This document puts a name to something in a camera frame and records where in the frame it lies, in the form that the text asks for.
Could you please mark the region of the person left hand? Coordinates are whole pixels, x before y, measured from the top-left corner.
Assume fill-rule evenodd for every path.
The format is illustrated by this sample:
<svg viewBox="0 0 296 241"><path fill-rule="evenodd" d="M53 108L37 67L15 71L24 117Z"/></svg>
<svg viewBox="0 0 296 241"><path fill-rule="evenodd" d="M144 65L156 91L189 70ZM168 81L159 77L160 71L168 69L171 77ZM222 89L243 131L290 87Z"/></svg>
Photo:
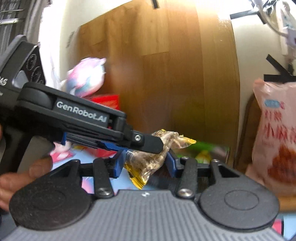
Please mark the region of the person left hand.
<svg viewBox="0 0 296 241"><path fill-rule="evenodd" d="M1 209L9 211L9 203L15 192L49 173L53 167L50 152L54 144L42 137L33 137L22 158L17 172L1 175Z"/></svg>

